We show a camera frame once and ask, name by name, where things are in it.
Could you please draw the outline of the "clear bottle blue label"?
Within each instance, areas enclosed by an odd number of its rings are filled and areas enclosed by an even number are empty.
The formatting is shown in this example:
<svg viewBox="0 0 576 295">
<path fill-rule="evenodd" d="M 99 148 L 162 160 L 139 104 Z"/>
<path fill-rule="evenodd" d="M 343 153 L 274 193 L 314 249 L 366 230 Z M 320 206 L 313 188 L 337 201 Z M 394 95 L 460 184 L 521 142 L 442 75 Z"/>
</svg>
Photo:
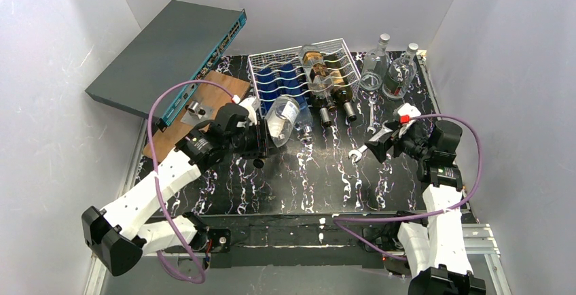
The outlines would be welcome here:
<svg viewBox="0 0 576 295">
<path fill-rule="evenodd" d="M 276 147 L 288 142 L 299 114 L 300 105 L 293 97 L 283 94 L 274 100 L 266 114 L 266 123 Z"/>
</svg>

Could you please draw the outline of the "clear bottle green label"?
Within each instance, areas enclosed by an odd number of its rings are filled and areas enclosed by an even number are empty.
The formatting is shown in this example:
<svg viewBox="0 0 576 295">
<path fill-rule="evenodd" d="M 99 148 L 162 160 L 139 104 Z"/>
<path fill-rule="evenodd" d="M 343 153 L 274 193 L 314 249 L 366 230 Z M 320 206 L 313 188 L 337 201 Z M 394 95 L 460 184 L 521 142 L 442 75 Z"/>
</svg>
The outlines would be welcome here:
<svg viewBox="0 0 576 295">
<path fill-rule="evenodd" d="M 388 33 L 381 34 L 377 46 L 366 52 L 363 59 L 361 78 L 359 80 L 361 89 L 365 91 L 375 91 L 382 86 L 384 76 L 389 66 L 389 57 L 387 56 L 386 48 L 390 38 Z"/>
</svg>

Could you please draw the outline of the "amber labelled bottle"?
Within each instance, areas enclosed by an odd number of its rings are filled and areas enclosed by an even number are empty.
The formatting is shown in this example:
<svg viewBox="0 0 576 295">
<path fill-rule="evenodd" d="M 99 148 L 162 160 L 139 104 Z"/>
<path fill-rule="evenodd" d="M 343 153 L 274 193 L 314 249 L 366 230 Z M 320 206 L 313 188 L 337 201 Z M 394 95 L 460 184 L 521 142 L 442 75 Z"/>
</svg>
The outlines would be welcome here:
<svg viewBox="0 0 576 295">
<path fill-rule="evenodd" d="M 303 45 L 299 53 L 299 58 L 306 73 L 306 81 L 308 84 L 308 90 L 310 91 L 310 100 L 312 101 L 313 94 L 326 93 L 334 102 L 330 93 L 334 86 L 330 76 L 331 71 L 325 64 L 320 49 L 316 45 L 312 44 Z"/>
</svg>

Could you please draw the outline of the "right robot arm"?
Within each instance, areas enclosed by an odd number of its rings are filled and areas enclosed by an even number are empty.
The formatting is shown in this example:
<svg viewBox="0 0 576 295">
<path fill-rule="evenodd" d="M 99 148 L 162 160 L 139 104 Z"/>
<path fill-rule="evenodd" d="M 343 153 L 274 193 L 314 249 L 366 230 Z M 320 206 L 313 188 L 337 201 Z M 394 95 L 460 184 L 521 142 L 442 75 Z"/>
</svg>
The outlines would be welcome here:
<svg viewBox="0 0 576 295">
<path fill-rule="evenodd" d="M 397 233 L 412 277 L 409 294 L 486 293 L 486 282 L 474 275 L 465 249 L 459 205 L 463 181 L 454 163 L 462 133 L 459 125 L 439 120 L 428 137 L 400 124 L 365 142 L 380 162 L 389 149 L 416 160 L 417 178 L 425 187 L 427 216 L 402 222 Z"/>
</svg>

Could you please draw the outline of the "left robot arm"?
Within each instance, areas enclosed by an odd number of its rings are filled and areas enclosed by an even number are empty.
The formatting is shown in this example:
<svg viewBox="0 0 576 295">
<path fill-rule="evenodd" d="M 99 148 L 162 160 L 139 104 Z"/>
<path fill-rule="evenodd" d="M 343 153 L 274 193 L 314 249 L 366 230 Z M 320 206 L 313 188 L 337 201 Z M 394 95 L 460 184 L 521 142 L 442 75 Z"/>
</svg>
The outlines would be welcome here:
<svg viewBox="0 0 576 295">
<path fill-rule="evenodd" d="M 190 129 L 127 193 L 82 213 L 86 245 L 113 276 L 131 270 L 145 254 L 175 245 L 192 254 L 200 222 L 189 214 L 171 217 L 166 201 L 227 155 L 253 159 L 261 168 L 273 147 L 266 117 L 247 102 L 225 104 L 214 119 Z"/>
</svg>

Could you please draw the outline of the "blue bottle left bottom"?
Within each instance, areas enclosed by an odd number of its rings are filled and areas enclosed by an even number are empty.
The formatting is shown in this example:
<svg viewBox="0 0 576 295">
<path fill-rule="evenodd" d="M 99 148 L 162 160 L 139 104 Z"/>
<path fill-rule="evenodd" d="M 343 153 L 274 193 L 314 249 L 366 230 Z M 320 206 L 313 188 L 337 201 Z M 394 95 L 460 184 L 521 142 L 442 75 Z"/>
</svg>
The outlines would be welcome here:
<svg viewBox="0 0 576 295">
<path fill-rule="evenodd" d="M 266 110 L 269 110 L 273 102 L 279 97 L 278 83 L 271 68 L 267 67 L 256 73 L 257 87 Z"/>
</svg>

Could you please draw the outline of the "dark wine bottle right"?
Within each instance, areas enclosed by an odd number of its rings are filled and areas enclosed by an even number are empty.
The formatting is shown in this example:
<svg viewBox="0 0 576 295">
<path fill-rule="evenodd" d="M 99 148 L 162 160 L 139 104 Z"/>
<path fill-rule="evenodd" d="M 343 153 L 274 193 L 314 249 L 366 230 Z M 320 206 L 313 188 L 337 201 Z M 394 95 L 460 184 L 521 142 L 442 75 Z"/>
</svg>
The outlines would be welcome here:
<svg viewBox="0 0 576 295">
<path fill-rule="evenodd" d="M 340 70 L 332 71 L 330 76 L 334 85 L 330 92 L 332 98 L 337 104 L 342 106 L 347 120 L 354 122 L 357 119 L 357 115 L 353 108 L 353 91 L 348 84 L 348 80 L 342 76 Z"/>
</svg>

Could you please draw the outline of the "blue bottle right bottom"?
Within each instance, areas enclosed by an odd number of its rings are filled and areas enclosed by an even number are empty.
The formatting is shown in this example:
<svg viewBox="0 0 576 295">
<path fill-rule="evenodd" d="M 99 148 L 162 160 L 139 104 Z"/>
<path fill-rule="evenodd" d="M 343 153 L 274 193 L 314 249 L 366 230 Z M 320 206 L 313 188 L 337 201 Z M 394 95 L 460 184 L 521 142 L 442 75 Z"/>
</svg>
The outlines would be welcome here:
<svg viewBox="0 0 576 295">
<path fill-rule="evenodd" d="M 297 77 L 298 70 L 290 63 L 284 64 L 280 67 L 279 75 L 281 77 L 282 86 L 285 87 L 283 94 L 292 96 L 298 103 L 300 113 L 297 116 L 295 129 L 298 132 L 299 139 L 303 143 L 310 143 L 312 141 L 312 125 L 313 118 L 308 108 L 308 103 L 305 96 L 302 94 L 303 90 Z"/>
</svg>

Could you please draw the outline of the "dark wine bottle left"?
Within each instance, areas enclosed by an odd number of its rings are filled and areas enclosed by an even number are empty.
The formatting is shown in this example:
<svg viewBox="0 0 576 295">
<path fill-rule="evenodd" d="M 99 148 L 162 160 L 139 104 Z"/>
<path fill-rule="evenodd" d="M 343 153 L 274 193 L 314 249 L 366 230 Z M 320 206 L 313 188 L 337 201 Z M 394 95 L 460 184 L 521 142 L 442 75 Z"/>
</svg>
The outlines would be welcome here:
<svg viewBox="0 0 576 295">
<path fill-rule="evenodd" d="M 335 109 L 331 97 L 326 93 L 313 94 L 312 105 L 319 110 L 322 126 L 325 128 L 330 127 L 332 125 L 330 112 Z"/>
</svg>

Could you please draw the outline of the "large silver wrench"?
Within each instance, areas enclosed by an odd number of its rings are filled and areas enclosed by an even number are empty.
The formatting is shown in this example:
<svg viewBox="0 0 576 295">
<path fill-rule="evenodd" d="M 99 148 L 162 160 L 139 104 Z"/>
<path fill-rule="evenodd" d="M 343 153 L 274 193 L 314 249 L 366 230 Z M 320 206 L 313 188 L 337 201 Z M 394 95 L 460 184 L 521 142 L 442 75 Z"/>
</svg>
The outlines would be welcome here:
<svg viewBox="0 0 576 295">
<path fill-rule="evenodd" d="M 362 145 L 361 147 L 359 147 L 357 149 L 350 150 L 348 152 L 348 158 L 350 159 L 350 161 L 353 164 L 358 163 L 363 158 L 363 155 L 366 151 L 367 151 L 367 146 Z"/>
</svg>

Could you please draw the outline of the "small silver wrench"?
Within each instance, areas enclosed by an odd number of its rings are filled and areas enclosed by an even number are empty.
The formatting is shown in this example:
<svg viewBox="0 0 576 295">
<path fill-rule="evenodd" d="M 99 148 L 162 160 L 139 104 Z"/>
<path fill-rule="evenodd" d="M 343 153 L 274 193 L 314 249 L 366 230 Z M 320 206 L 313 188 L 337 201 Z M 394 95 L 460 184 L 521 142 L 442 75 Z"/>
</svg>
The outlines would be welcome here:
<svg viewBox="0 0 576 295">
<path fill-rule="evenodd" d="M 370 134 L 375 134 L 376 133 L 376 127 L 375 127 L 375 117 L 374 117 L 374 107 L 376 104 L 376 100 L 375 99 L 368 99 L 369 102 L 369 108 L 370 108 L 370 116 L 369 116 L 369 125 L 367 127 L 367 132 L 369 132 Z"/>
</svg>

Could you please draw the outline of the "wooden board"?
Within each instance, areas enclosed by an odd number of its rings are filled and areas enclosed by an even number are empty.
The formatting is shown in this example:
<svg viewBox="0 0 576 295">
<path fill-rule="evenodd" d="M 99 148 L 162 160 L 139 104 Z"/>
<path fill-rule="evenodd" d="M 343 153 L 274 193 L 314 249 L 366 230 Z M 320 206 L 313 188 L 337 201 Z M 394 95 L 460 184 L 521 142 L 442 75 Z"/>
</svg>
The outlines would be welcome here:
<svg viewBox="0 0 576 295">
<path fill-rule="evenodd" d="M 215 82 L 232 94 L 244 98 L 249 91 L 250 84 L 236 77 L 210 71 L 205 80 Z M 192 101 L 196 101 L 205 110 L 204 120 L 213 119 L 216 111 L 226 103 L 231 101 L 229 96 L 222 89 L 209 84 L 199 84 L 185 89 L 188 97 L 180 102 L 181 111 L 176 114 L 175 119 L 164 131 L 156 131 L 152 137 L 156 150 L 157 161 L 162 162 L 168 153 L 174 148 L 176 142 L 182 139 L 196 125 L 200 119 L 191 117 L 187 110 Z"/>
</svg>

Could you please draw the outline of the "metal plate with cylinder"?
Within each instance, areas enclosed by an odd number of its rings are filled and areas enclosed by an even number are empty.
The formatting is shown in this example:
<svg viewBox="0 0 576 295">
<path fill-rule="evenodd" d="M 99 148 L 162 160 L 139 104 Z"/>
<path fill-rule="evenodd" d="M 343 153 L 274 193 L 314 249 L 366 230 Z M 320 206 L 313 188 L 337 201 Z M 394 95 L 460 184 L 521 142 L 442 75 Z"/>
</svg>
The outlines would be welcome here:
<svg viewBox="0 0 576 295">
<path fill-rule="evenodd" d="M 195 126 L 201 122 L 210 120 L 214 112 L 212 107 L 203 105 L 195 100 L 191 100 L 185 105 L 184 110 L 180 122 L 189 126 Z"/>
</svg>

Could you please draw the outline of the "grey network switch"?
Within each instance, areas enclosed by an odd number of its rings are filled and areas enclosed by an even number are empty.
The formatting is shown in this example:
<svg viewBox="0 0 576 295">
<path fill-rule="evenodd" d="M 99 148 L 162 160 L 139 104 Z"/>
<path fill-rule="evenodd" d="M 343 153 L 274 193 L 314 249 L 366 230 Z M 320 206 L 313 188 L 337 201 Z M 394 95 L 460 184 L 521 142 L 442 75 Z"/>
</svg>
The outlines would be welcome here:
<svg viewBox="0 0 576 295">
<path fill-rule="evenodd" d="M 227 10 L 170 1 L 86 88 L 93 100 L 147 118 L 158 128 L 170 126 L 195 93 L 193 84 L 212 70 L 247 20 L 245 10 Z"/>
</svg>

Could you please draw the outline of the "aluminium frame rail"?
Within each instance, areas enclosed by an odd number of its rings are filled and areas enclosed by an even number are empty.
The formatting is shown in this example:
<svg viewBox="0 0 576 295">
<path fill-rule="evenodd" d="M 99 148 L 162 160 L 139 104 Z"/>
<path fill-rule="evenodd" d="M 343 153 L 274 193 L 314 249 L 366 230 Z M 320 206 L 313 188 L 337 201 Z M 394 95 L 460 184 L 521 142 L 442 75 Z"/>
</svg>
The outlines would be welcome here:
<svg viewBox="0 0 576 295">
<path fill-rule="evenodd" d="M 427 114 L 428 136 L 435 122 L 465 123 L 454 117 Z M 409 268 L 397 238 L 399 225 L 425 218 L 424 185 L 418 163 L 405 154 L 380 164 L 367 150 L 353 164 L 348 152 L 364 145 L 372 134 L 350 124 L 312 128 L 303 143 L 294 128 L 288 142 L 255 168 L 238 154 L 205 171 L 166 201 L 171 217 L 189 214 L 201 230 L 191 245 L 198 254 L 216 254 L 233 247 L 247 249 L 300 248 L 321 263 L 321 252 L 355 248 L 377 252 L 397 263 L 397 273 Z"/>
</svg>

